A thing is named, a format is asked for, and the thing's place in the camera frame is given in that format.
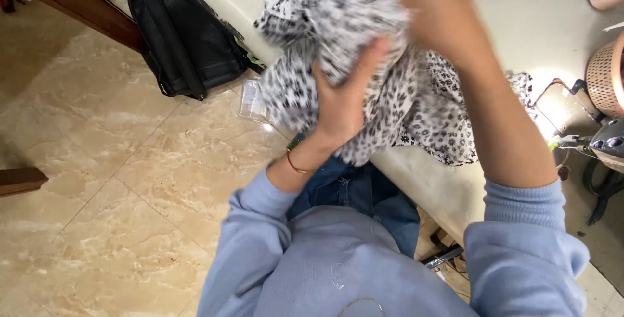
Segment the rose gold perforated container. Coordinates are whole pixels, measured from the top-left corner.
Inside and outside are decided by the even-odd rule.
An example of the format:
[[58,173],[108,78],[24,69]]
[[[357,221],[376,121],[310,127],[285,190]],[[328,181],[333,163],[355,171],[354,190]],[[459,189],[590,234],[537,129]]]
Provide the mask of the rose gold perforated container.
[[624,117],[622,50],[624,50],[624,32],[618,39],[600,48],[587,66],[589,97],[598,110],[611,117]]

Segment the red string bracelet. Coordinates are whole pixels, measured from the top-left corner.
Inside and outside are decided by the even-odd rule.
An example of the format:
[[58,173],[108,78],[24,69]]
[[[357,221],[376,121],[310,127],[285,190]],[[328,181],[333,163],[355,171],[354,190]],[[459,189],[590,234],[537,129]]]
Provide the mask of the red string bracelet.
[[310,171],[310,170],[297,169],[293,165],[293,162],[290,160],[290,150],[288,150],[288,149],[286,149],[286,160],[288,160],[288,163],[290,164],[290,167],[292,167],[297,173],[300,173],[302,175],[308,175],[308,174],[314,173],[316,171],[316,170]]

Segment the clear plastic packet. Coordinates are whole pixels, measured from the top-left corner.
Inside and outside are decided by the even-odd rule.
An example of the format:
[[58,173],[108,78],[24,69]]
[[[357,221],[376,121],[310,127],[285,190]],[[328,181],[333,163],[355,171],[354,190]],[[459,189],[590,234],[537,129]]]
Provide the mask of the clear plastic packet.
[[267,110],[260,93],[260,79],[244,79],[240,95],[238,117],[260,123],[269,123]]

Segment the denim fabric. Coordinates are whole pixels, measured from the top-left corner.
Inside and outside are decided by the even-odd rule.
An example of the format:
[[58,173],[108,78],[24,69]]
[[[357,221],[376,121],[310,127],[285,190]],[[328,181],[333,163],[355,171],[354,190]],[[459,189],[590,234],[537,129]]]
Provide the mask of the denim fabric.
[[418,211],[372,163],[354,167],[331,157],[310,178],[286,218],[291,221],[319,205],[348,206],[374,218],[393,236],[402,254],[414,257],[421,223]]

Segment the sweatshirt sleeve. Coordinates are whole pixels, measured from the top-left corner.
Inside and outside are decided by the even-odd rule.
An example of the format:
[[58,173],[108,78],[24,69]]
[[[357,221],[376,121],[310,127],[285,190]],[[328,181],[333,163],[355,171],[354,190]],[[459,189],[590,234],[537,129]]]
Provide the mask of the sweatshirt sleeve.
[[471,306],[481,317],[577,316],[587,247],[565,232],[561,182],[518,189],[486,182],[485,221],[464,233]]
[[297,195],[275,188],[263,170],[230,196],[197,316],[253,314],[262,284],[290,245],[286,211]]

